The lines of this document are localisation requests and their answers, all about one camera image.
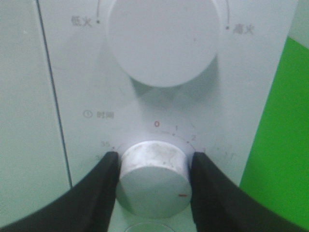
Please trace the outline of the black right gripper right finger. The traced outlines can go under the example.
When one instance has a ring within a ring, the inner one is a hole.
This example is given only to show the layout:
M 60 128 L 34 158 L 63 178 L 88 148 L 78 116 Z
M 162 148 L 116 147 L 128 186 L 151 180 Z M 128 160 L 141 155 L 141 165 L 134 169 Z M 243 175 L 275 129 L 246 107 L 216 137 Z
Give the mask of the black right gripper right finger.
M 203 152 L 190 170 L 191 210 L 198 232 L 304 232 L 235 185 Z

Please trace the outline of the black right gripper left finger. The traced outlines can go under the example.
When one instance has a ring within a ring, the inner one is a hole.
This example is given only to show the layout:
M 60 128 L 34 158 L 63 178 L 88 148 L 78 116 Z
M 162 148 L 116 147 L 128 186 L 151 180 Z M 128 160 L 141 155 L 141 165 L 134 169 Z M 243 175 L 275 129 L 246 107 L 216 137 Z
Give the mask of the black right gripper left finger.
M 107 152 L 72 189 L 46 207 L 10 223 L 2 232 L 106 232 L 119 180 L 119 155 Z

